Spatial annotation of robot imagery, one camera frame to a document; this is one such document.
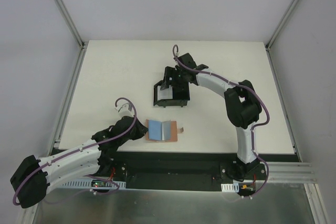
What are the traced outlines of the tan leather card holder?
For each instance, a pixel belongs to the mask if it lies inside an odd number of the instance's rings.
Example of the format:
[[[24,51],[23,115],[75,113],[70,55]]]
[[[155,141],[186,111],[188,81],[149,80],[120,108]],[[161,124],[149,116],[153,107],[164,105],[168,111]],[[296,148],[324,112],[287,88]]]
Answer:
[[[184,132],[184,128],[178,128],[176,121],[146,120],[145,126],[148,128],[145,139],[150,142],[177,142],[178,135]]]

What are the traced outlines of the black card tray box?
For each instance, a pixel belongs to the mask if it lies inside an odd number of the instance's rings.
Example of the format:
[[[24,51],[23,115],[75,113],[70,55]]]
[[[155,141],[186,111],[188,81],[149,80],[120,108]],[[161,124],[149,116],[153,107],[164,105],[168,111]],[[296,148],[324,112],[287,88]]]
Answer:
[[[183,83],[181,87],[169,87],[161,90],[163,80],[156,83],[153,87],[153,105],[159,107],[179,106],[185,107],[190,100],[190,89],[188,83]]]

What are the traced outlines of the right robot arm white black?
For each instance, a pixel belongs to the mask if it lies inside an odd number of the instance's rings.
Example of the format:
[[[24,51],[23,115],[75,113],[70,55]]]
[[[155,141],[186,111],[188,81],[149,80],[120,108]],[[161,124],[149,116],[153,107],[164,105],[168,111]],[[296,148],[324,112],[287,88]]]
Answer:
[[[208,66],[197,65],[186,53],[178,57],[175,67],[165,67],[163,79],[154,85],[154,106],[186,106],[190,100],[190,84],[207,88],[224,98],[227,117],[236,128],[238,142],[236,162],[226,169],[226,175],[239,182],[250,178],[260,163],[255,152],[253,126],[262,112],[252,83],[248,80],[237,84],[224,81],[212,74]]]

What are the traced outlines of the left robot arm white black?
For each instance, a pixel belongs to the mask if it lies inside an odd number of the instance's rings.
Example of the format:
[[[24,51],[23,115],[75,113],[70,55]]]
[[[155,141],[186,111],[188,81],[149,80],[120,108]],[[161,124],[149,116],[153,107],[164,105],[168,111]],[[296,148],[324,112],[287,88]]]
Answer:
[[[27,156],[10,178],[15,192],[13,204],[29,208],[72,179],[95,173],[108,175],[110,159],[118,148],[129,140],[144,137],[147,131],[138,119],[124,116],[77,147],[47,157]]]

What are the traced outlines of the white cards stack in tray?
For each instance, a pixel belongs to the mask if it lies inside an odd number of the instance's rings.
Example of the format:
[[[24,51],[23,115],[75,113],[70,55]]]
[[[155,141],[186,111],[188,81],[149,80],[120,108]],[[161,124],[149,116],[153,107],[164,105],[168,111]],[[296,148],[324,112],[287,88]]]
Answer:
[[[158,100],[171,100],[173,99],[173,88],[169,87],[167,89],[162,90],[161,86],[158,86],[157,89],[157,99]]]

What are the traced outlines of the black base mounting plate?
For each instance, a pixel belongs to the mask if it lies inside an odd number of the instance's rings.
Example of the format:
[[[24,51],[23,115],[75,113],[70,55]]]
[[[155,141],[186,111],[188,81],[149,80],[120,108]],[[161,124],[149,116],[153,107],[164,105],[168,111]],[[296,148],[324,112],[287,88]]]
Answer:
[[[227,184],[247,184],[266,179],[259,160],[244,165],[235,154],[111,152],[98,160],[95,178],[113,176],[112,187],[127,189],[221,191]]]

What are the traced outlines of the left table side rail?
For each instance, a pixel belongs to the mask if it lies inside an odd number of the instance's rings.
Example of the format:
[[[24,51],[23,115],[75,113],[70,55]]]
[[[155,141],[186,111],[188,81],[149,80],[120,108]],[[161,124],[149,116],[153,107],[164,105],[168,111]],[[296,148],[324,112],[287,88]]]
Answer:
[[[83,47],[80,49],[79,55],[77,57],[75,66],[73,68],[72,74],[71,74],[71,78],[68,84],[68,88],[67,88],[67,92],[65,95],[65,99],[62,103],[61,106],[61,111],[60,111],[60,115],[56,124],[56,128],[55,131],[53,133],[53,136],[51,138],[51,146],[50,146],[50,150],[49,150],[49,154],[51,154],[53,152],[53,149],[58,148],[60,140],[61,140],[61,136],[66,124],[66,120],[67,120],[67,116],[69,113],[69,109],[71,106],[71,101],[73,98],[73,94],[75,92],[75,88],[77,85],[77,81],[79,78],[79,74],[80,74],[80,70],[83,64],[83,60],[85,58],[85,54],[87,51],[87,43],[83,45]]]

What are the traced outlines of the left aluminium frame post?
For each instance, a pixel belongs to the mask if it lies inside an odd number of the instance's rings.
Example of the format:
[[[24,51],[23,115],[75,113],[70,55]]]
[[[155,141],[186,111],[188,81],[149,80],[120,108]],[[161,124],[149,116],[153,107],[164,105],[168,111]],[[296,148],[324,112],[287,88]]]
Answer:
[[[72,34],[73,38],[75,39],[76,43],[78,46],[82,49],[85,48],[86,42],[82,39],[82,37],[79,34],[79,31],[70,15],[68,12],[67,7],[65,6],[65,3],[63,0],[54,0],[61,16],[63,17],[63,20],[65,24],[67,25],[68,29],[70,30],[70,33]]]

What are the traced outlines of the aluminium frame post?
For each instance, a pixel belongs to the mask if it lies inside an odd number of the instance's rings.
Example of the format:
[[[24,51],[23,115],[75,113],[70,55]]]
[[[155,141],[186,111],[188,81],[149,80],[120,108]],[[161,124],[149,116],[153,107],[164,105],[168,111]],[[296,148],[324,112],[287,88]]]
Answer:
[[[61,16],[63,17],[63,20],[65,24],[67,25],[68,29],[70,30],[70,33],[72,34],[73,38],[75,39],[76,43],[78,46],[82,49],[85,48],[86,42],[82,39],[82,37],[79,34],[79,31],[70,15],[68,12],[67,7],[65,6],[65,3],[63,0],[54,0]]]
[[[282,15],[278,25],[276,26],[274,32],[272,33],[270,39],[267,41],[267,43],[265,43],[266,51],[269,51],[272,48],[272,46],[276,42],[277,38],[279,37],[280,33],[282,32],[282,30],[284,29],[284,27],[286,26],[286,24],[290,20],[292,14],[294,13],[296,8],[298,7],[300,1],[301,0],[291,0],[287,9],[285,10],[284,14]]]

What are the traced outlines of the aluminium cross rail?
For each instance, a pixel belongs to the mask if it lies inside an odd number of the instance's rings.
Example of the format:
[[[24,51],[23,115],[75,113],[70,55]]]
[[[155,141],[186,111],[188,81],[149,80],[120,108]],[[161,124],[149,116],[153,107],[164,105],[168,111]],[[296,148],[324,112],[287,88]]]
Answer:
[[[310,163],[269,162],[270,183],[316,184],[317,178]]]

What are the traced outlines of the right aluminium frame post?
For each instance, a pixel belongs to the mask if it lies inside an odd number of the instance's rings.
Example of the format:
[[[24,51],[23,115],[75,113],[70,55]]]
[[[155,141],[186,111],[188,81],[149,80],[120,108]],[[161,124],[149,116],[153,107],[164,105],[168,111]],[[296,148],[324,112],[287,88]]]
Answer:
[[[274,32],[272,33],[270,39],[267,41],[267,43],[265,43],[266,51],[269,51],[272,48],[272,46],[276,42],[277,38],[279,37],[280,33],[282,32],[282,30],[284,29],[284,27],[286,26],[286,24],[290,20],[292,14],[294,13],[296,8],[298,7],[300,1],[301,0],[291,0],[287,9],[285,10],[284,14],[282,15],[278,25],[276,26]]]

